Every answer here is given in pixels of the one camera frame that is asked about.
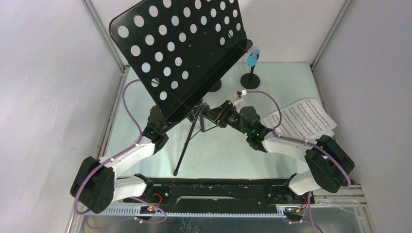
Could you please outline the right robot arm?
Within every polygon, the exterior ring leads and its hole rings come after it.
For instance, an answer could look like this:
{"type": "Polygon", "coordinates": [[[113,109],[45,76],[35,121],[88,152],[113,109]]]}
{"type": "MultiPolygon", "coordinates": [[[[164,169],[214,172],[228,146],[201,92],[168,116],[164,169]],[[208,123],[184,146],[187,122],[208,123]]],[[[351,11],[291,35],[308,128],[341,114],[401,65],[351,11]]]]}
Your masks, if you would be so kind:
{"type": "Polygon", "coordinates": [[[230,126],[241,132],[254,150],[284,154],[306,163],[309,169],[291,175],[282,190],[284,200],[289,203],[297,202],[310,191],[323,189],[336,193],[341,187],[352,184],[349,175],[355,167],[354,162],[328,135],[318,139],[281,135],[261,123],[254,107],[237,108],[228,100],[219,107],[207,107],[202,116],[221,128],[230,126]]]}

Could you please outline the black music stand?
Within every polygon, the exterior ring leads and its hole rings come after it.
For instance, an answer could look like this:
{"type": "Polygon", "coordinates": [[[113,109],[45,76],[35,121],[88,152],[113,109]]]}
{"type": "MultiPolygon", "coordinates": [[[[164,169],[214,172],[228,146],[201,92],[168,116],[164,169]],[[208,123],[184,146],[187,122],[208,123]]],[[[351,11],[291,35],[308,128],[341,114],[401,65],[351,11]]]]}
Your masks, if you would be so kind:
{"type": "Polygon", "coordinates": [[[168,130],[206,119],[204,96],[253,44],[236,0],[143,0],[114,17],[109,33],[168,130]]]}

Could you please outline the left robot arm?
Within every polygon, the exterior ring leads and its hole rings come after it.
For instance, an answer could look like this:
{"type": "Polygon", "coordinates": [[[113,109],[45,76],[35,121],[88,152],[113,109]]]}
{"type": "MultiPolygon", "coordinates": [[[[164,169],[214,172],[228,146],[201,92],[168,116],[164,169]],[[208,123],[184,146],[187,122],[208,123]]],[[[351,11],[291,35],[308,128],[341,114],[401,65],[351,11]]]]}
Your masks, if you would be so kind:
{"type": "Polygon", "coordinates": [[[113,156],[95,159],[85,158],[74,179],[70,194],[75,198],[73,209],[80,212],[78,204],[84,205],[95,214],[103,212],[112,202],[136,197],[141,202],[153,198],[153,181],[142,174],[121,178],[127,169],[137,162],[156,154],[161,150],[168,136],[168,122],[158,106],[150,110],[148,123],[142,132],[142,138],[113,156]]]}

